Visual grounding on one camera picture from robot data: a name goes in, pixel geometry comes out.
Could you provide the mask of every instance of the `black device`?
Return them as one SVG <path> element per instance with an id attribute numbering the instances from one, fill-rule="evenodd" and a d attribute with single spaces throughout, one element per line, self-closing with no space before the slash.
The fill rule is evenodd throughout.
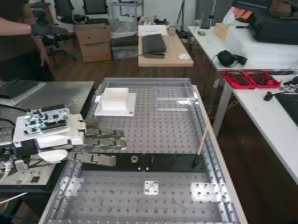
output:
<path id="1" fill-rule="evenodd" d="M 107 0 L 84 0 L 86 14 L 108 14 Z"/>
<path id="2" fill-rule="evenodd" d="M 298 44 L 298 20 L 274 18 L 268 11 L 255 13 L 249 29 L 260 42 Z"/>
<path id="3" fill-rule="evenodd" d="M 143 55 L 145 58 L 164 58 L 167 52 L 161 34 L 143 37 Z"/>
<path id="4" fill-rule="evenodd" d="M 225 67 L 233 67 L 237 63 L 241 65 L 247 64 L 248 58 L 244 56 L 232 54 L 229 51 L 221 51 L 217 55 L 219 61 Z"/>
<path id="5" fill-rule="evenodd" d="M 14 99 L 39 85 L 38 81 L 15 80 L 0 87 L 0 98 Z"/>
<path id="6" fill-rule="evenodd" d="M 298 126 L 298 94 L 278 93 L 274 96 Z"/>

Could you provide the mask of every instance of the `laptop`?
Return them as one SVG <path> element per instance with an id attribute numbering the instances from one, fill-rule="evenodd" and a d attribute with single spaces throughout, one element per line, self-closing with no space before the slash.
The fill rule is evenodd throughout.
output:
<path id="1" fill-rule="evenodd" d="M 161 34 L 143 37 L 143 55 L 145 58 L 164 58 L 167 52 Z"/>

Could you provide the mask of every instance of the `perforated metal plate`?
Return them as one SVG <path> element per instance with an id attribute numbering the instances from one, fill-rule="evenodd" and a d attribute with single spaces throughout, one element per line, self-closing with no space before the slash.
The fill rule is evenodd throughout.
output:
<path id="1" fill-rule="evenodd" d="M 82 188 L 74 192 L 76 197 L 60 212 L 60 219 L 120 223 L 221 221 L 216 192 L 205 174 L 84 171 L 82 177 Z M 159 181 L 159 195 L 144 194 L 147 180 Z"/>
<path id="2" fill-rule="evenodd" d="M 129 91 L 137 94 L 135 117 L 98 118 L 99 127 L 124 130 L 128 149 L 123 152 L 196 154 L 199 139 L 188 89 L 131 87 Z"/>

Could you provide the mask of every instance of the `white paper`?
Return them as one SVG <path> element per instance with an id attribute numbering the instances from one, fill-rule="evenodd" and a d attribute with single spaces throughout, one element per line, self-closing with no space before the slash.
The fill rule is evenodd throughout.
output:
<path id="1" fill-rule="evenodd" d="M 144 37 L 153 34 L 161 34 L 168 36 L 168 30 L 165 25 L 143 25 L 139 26 L 139 36 Z"/>

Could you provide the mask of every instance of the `small black object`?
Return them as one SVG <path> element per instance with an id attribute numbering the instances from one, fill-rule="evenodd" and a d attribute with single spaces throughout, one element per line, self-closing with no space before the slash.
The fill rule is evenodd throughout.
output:
<path id="1" fill-rule="evenodd" d="M 237 26 L 236 28 L 237 29 L 247 29 L 247 28 L 249 28 L 249 26 Z"/>
<path id="2" fill-rule="evenodd" d="M 40 180 L 40 177 L 39 176 L 35 176 L 35 177 L 32 177 L 31 183 L 38 183 L 39 180 Z"/>
<path id="3" fill-rule="evenodd" d="M 264 100 L 265 101 L 271 101 L 273 99 L 273 93 L 272 92 L 268 92 L 267 96 L 264 97 Z"/>
<path id="4" fill-rule="evenodd" d="M 284 85 L 298 85 L 298 76 L 289 82 L 285 82 Z"/>
<path id="5" fill-rule="evenodd" d="M 248 61 L 248 58 L 240 55 L 232 54 L 227 50 L 219 53 L 217 58 L 225 67 L 233 66 L 236 62 L 240 63 L 241 65 L 245 65 Z"/>

